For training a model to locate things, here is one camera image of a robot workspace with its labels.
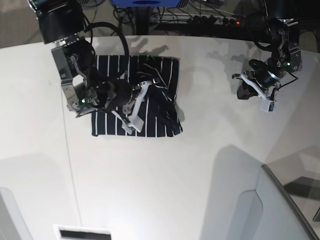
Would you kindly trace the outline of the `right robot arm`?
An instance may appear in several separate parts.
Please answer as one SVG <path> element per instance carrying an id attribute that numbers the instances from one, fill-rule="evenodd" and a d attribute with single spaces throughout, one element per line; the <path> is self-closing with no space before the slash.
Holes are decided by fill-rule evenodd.
<path id="1" fill-rule="evenodd" d="M 75 0 L 31 0 L 45 44 L 56 43 L 51 53 L 59 71 L 67 107 L 77 117 L 112 115 L 125 123 L 147 119 L 147 113 L 165 124 L 177 120 L 173 96 L 162 82 L 157 58 L 130 55 L 128 42 L 119 27 L 109 22 L 89 22 Z M 79 36 L 94 28 L 109 28 L 118 34 L 124 54 L 102 73 L 104 65 L 91 41 Z"/>

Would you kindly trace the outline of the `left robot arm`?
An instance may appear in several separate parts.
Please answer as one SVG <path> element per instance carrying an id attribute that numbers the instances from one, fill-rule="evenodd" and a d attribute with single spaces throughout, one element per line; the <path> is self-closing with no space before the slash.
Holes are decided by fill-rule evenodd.
<path id="1" fill-rule="evenodd" d="M 253 32 L 252 23 L 258 19 L 263 19 L 266 23 L 265 33 L 270 41 L 269 45 L 261 45 Z M 233 79 L 242 80 L 236 92 L 237 98 L 248 100 L 260 97 L 275 103 L 280 89 L 299 79 L 295 76 L 302 65 L 299 22 L 293 17 L 271 16 L 265 4 L 263 11 L 246 17 L 245 27 L 255 46 L 270 52 L 271 56 L 266 61 L 251 59 L 248 61 L 250 70 L 232 75 Z"/>

